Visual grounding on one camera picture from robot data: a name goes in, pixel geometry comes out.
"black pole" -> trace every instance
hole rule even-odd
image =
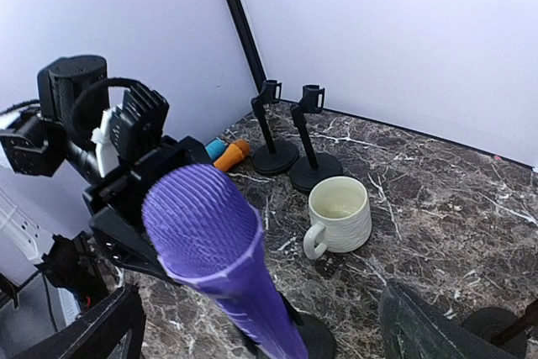
[[[237,34],[239,35],[241,45],[243,45],[243,51],[245,52],[246,61],[251,69],[252,78],[254,79],[258,92],[260,92],[261,85],[263,84],[264,80],[266,80],[266,73],[264,72],[263,65],[261,64],[260,54],[256,48],[251,27],[246,19],[243,4],[241,3],[241,0],[226,0],[226,2],[228,3],[232,19],[234,20],[235,28],[237,29]]]
[[[529,304],[523,317],[517,319],[507,329],[499,332],[490,342],[497,347],[502,347],[528,328],[536,326],[538,326],[538,299]]]
[[[260,124],[261,133],[263,134],[263,139],[266,141],[267,149],[271,155],[277,153],[277,148],[275,147],[275,142],[271,135],[271,130],[269,129],[269,124],[266,119],[266,110],[263,108],[263,104],[258,97],[254,97],[251,100],[252,111],[258,119]]]
[[[293,124],[298,129],[299,136],[301,136],[304,152],[309,159],[310,168],[316,170],[319,167],[318,159],[316,158],[316,152],[314,151],[312,141],[310,140],[309,131],[306,129],[306,118],[304,117],[304,112],[298,104],[292,105],[290,111],[292,113]]]
[[[83,150],[70,140],[67,141],[66,145],[66,160],[91,185],[95,185],[102,180],[95,154]]]

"black cable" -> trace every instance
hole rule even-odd
[[[47,306],[49,307],[50,321],[52,321],[52,327],[54,328],[54,332],[56,333],[58,332],[58,325],[56,324],[54,313],[52,313],[52,302],[50,301],[49,283],[47,282],[47,278],[45,277],[45,275],[43,275],[43,281],[45,282],[45,295],[47,297]]]
[[[108,89],[109,87],[132,88],[137,86],[145,87],[145,85],[138,80],[125,79],[122,77],[107,77],[86,87],[76,99],[71,113],[64,123],[66,131],[75,145],[84,150],[92,149],[92,129],[86,129],[80,123],[80,115],[84,111],[84,108],[87,107],[87,99],[92,93]]]
[[[9,114],[12,111],[16,111],[18,109],[21,109],[21,108],[24,108],[24,107],[29,107],[30,105],[39,105],[39,104],[40,104],[39,100],[23,101],[21,103],[16,103],[16,104],[12,105],[11,107],[4,109],[3,111],[0,111],[0,115]]]

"white bracket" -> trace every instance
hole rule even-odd
[[[110,120],[112,119],[112,112],[117,107],[105,109],[101,117],[101,126],[92,132],[92,142],[96,145],[95,158],[98,162],[101,178],[105,178],[107,174],[119,165],[118,152],[110,141]]]
[[[34,265],[43,262],[41,257],[49,254],[54,245],[52,233],[34,223],[2,189],[0,189],[1,233],[4,233]]]

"black microphone stand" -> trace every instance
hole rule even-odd
[[[301,193],[309,193],[318,182],[340,176],[344,170],[340,161],[329,153],[316,153],[310,141],[304,114],[320,114],[323,111],[325,89],[317,85],[303,86],[303,98],[290,108],[293,124],[303,142],[305,157],[293,165],[289,173],[292,186]]]
[[[538,299],[521,317],[502,307],[485,307],[462,322],[463,329],[520,359],[525,359],[527,352],[526,331],[537,326]]]
[[[299,158],[297,146],[286,140],[274,140],[266,120],[264,104],[276,104],[280,101],[282,84],[276,80],[265,80],[260,95],[252,98],[252,112],[258,119],[265,144],[259,147],[251,157],[254,171],[262,176],[276,176],[289,171]]]

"mug handle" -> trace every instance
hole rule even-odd
[[[319,243],[317,246],[315,245],[318,236],[324,233],[325,226],[321,223],[316,223],[306,232],[306,235],[304,235],[303,249],[304,254],[308,259],[317,260],[323,255],[325,250],[327,250],[327,245],[325,243]]]

